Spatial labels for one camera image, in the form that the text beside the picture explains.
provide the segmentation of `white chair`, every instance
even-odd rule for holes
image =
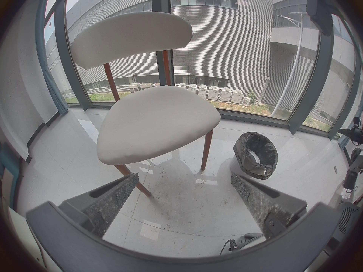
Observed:
[[[206,135],[201,169],[206,167],[219,112],[206,100],[174,86],[149,88],[119,99],[109,62],[134,54],[185,47],[192,28],[183,18],[162,12],[136,12],[104,19],[82,31],[73,41],[74,61],[84,69],[104,65],[116,103],[107,113],[97,139],[97,156],[123,175],[125,164],[171,152]],[[141,184],[144,194],[151,193]]]

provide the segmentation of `trash bin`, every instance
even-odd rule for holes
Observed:
[[[248,174],[256,179],[268,179],[276,169],[277,150],[266,136],[257,132],[243,133],[233,147],[235,157],[230,169],[232,173]],[[260,162],[250,152],[254,152]]]

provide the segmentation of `floor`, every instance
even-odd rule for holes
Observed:
[[[30,146],[17,212],[87,192],[120,178],[96,155],[98,130],[108,110],[72,108],[45,127]],[[165,155],[130,164],[151,199],[134,189],[104,236],[128,249],[171,257],[218,255],[228,239],[260,229],[230,183],[229,163],[236,140],[248,131],[274,143],[278,164],[263,183],[305,200],[310,209],[328,203],[348,168],[336,140],[232,120],[214,129],[206,169],[204,138]]]

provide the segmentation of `lamp post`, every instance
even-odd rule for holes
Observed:
[[[293,77],[293,74],[294,74],[294,70],[295,70],[295,67],[296,67],[296,63],[297,63],[297,59],[299,57],[299,53],[300,53],[300,48],[301,48],[301,41],[302,41],[302,29],[303,29],[303,26],[302,26],[302,16],[304,14],[306,14],[306,12],[294,12],[294,13],[298,13],[298,14],[301,14],[301,21],[297,21],[295,19],[292,19],[290,17],[286,17],[286,16],[282,16],[282,15],[277,15],[277,17],[281,17],[281,18],[284,18],[284,19],[287,19],[288,21],[292,22],[293,24],[295,24],[297,27],[300,27],[300,40],[299,40],[299,46],[297,48],[297,53],[296,53],[296,57],[295,57],[295,61],[294,61],[294,65],[293,65],[293,69],[291,70],[291,74],[290,74],[290,77],[288,79],[288,82],[286,84],[286,87],[284,89],[284,91],[282,92],[282,95],[281,95],[281,98],[279,99],[279,101],[277,102],[277,105],[274,109],[274,111],[272,112],[271,114],[271,117],[273,117],[277,111],[277,108],[279,107],[279,105],[281,104],[281,101],[283,99],[283,97],[285,96],[285,93],[288,89],[288,86],[291,82],[291,79]]]

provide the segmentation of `gray building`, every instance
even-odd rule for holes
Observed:
[[[275,106],[291,73],[299,28],[277,15],[301,20],[306,0],[171,0],[171,13],[193,27],[186,48],[173,51],[176,83],[249,89],[262,102]],[[151,0],[79,0],[66,14],[69,42],[85,28],[104,18],[128,12],[151,11]],[[318,30],[303,17],[303,39],[292,82],[281,107],[293,110],[309,80],[316,57]],[[329,125],[349,93],[354,69],[354,47],[347,31],[334,18],[334,53],[327,82],[312,117]],[[54,33],[46,43],[48,65],[65,96],[74,96],[59,59]],[[138,82],[158,82],[155,53],[110,63],[118,90]],[[103,67],[77,66],[89,94],[110,92]],[[263,93],[266,79],[270,78]]]

